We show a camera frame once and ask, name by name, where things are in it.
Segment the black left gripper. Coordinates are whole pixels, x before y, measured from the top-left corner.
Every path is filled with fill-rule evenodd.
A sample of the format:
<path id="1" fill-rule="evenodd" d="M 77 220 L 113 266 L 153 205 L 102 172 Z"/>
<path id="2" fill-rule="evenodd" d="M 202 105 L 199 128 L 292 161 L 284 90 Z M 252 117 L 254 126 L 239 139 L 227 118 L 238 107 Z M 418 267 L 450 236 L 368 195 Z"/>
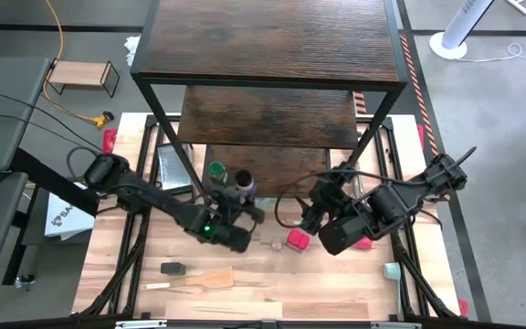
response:
<path id="1" fill-rule="evenodd" d="M 229 186 L 226 189 L 226 195 L 232 203 L 239 202 L 239 190 L 235 186 Z M 259 207 L 261 207 L 261 199 L 256 195 L 252 197 L 252 205 L 223 205 L 220 207 L 220 213 L 222 214 L 221 223 L 223 225 L 233 225 L 241 215 L 248 215 L 255 223 L 262 224 L 265 212 Z"/>

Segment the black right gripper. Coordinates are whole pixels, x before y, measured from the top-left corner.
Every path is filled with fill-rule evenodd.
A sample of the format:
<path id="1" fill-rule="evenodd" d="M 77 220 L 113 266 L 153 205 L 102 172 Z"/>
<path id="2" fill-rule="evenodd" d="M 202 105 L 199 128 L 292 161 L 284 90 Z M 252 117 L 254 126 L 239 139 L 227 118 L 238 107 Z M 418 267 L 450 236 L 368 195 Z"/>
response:
<path id="1" fill-rule="evenodd" d="M 321 228 L 321 218 L 328 214 L 330 218 L 352 216 L 353 199 L 343 190 L 345 183 L 352 180 L 350 175 L 320 175 L 312 189 L 311 233 L 317 234 Z M 310 233 L 310 210 L 302 211 L 300 228 Z"/>

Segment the tall purple-label spice bottle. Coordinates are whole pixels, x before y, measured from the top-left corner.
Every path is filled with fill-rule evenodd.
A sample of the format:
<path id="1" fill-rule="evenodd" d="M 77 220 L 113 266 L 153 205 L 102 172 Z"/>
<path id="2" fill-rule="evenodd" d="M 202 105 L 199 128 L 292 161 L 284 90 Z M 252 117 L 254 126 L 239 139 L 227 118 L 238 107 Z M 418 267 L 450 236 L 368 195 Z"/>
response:
<path id="1" fill-rule="evenodd" d="M 255 202 L 257 190 L 253 175 L 248 170 L 241 169 L 236 172 L 235 182 L 237 190 L 241 193 L 245 202 L 253 204 Z"/>

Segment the red spice tin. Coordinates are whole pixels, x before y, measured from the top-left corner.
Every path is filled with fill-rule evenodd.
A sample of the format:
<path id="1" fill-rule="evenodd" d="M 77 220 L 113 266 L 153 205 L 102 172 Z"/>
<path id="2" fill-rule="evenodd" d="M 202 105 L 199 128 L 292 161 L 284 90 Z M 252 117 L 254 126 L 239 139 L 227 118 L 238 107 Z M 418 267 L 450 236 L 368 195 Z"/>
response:
<path id="1" fill-rule="evenodd" d="M 286 237 L 285 244 L 297 252 L 304 252 L 310 245 L 310 236 L 297 228 L 292 228 Z"/>

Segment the green-lid spice jar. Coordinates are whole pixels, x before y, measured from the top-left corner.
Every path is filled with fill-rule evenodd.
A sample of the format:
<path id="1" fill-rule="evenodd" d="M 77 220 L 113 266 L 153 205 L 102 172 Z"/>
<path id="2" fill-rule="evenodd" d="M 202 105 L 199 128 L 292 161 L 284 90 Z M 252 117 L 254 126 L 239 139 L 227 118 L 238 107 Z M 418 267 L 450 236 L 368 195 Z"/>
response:
<path id="1" fill-rule="evenodd" d="M 208 166 L 208 174 L 212 184 L 225 187 L 227 184 L 227 170 L 222 162 L 213 161 Z"/>

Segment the dark green spice tin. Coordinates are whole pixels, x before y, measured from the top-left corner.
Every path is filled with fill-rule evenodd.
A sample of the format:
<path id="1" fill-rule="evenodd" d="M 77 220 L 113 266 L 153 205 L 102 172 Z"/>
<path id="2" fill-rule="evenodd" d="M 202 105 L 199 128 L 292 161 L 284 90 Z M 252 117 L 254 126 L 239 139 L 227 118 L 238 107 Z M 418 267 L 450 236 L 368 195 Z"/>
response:
<path id="1" fill-rule="evenodd" d="M 164 262 L 160 265 L 160 273 L 168 276 L 186 274 L 186 266 L 181 262 Z"/>

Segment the black metal wooden shelf rack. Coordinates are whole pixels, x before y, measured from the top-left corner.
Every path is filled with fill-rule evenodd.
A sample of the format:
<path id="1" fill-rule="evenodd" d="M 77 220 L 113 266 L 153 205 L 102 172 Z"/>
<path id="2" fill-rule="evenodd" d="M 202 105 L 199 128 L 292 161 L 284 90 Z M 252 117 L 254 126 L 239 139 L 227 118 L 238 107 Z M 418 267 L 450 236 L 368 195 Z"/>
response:
<path id="1" fill-rule="evenodd" d="M 153 0 L 131 77 L 198 193 L 188 144 L 270 197 L 354 167 L 407 83 L 392 0 Z"/>

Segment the black-framed metal grater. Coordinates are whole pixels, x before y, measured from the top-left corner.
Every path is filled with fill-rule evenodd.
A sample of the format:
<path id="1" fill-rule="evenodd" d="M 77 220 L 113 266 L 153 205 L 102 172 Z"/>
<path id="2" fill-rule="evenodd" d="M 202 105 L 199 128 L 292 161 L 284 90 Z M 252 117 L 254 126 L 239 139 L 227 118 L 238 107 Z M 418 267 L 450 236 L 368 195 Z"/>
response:
<path id="1" fill-rule="evenodd" d="M 193 183 L 179 159 L 174 146 L 165 143 L 157 148 L 160 166 L 162 190 L 173 195 L 193 192 Z"/>

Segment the wide-blade wooden spatula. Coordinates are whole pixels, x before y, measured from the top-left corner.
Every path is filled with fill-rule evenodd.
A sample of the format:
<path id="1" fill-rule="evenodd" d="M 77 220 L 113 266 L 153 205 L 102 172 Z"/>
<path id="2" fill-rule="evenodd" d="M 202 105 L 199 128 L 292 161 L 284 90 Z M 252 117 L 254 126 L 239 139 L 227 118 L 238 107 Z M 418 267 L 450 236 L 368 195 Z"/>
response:
<path id="1" fill-rule="evenodd" d="M 168 290 L 187 286 L 199 286 L 207 289 L 229 288 L 234 285 L 232 267 L 206 271 L 200 275 L 184 276 L 169 281 L 150 282 L 141 285 L 142 291 Z"/>

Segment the pale mint square scoop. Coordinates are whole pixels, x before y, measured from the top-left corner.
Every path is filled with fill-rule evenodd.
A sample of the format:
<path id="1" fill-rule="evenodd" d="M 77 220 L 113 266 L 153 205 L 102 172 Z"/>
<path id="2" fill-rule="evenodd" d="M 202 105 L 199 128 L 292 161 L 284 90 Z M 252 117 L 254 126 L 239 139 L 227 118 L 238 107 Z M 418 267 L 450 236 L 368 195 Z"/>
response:
<path id="1" fill-rule="evenodd" d="M 398 262 L 389 262 L 384 265 L 384 276 L 387 280 L 393 281 L 396 285 L 396 297 L 397 297 L 397 316 L 403 315 L 402 303 L 401 303 L 401 268 Z"/>

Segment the black diagonal bar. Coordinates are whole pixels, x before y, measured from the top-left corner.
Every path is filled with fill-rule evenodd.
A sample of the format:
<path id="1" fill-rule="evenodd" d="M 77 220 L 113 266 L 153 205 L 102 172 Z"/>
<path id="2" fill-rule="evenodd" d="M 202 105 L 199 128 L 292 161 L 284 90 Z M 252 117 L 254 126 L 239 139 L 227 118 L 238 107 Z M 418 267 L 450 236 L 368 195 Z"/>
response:
<path id="1" fill-rule="evenodd" d="M 85 213 L 92 216 L 97 214 L 99 198 L 94 192 L 80 188 L 27 151 L 16 149 L 10 169 L 26 173 L 31 182 Z"/>

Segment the caster wheel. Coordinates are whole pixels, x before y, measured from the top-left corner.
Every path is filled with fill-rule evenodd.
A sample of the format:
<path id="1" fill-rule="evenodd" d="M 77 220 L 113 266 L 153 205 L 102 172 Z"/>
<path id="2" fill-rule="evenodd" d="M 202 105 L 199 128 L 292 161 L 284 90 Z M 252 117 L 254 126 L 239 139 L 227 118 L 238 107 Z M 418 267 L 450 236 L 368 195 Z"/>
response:
<path id="1" fill-rule="evenodd" d="M 13 286 L 18 290 L 28 291 L 36 283 L 36 277 L 33 274 L 18 275 L 15 278 Z"/>

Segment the white tower fan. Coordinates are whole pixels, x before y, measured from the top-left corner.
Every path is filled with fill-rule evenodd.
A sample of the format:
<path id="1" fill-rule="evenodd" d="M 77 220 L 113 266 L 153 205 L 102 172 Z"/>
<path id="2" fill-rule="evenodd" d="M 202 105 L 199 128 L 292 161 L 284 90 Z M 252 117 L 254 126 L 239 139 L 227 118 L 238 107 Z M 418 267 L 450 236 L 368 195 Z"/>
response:
<path id="1" fill-rule="evenodd" d="M 468 51 L 466 39 L 495 0 L 465 0 L 443 32 L 428 41 L 429 48 L 448 60 L 463 59 Z"/>

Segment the white plastic piece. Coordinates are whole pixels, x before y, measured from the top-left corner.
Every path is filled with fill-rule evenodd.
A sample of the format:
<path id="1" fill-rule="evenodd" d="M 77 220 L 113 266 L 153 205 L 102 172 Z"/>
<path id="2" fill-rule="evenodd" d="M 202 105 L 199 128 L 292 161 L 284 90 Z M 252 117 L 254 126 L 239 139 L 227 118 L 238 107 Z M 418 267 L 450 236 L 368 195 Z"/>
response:
<path id="1" fill-rule="evenodd" d="M 519 13 L 526 16 L 526 7 L 522 4 L 525 0 L 504 0 Z"/>

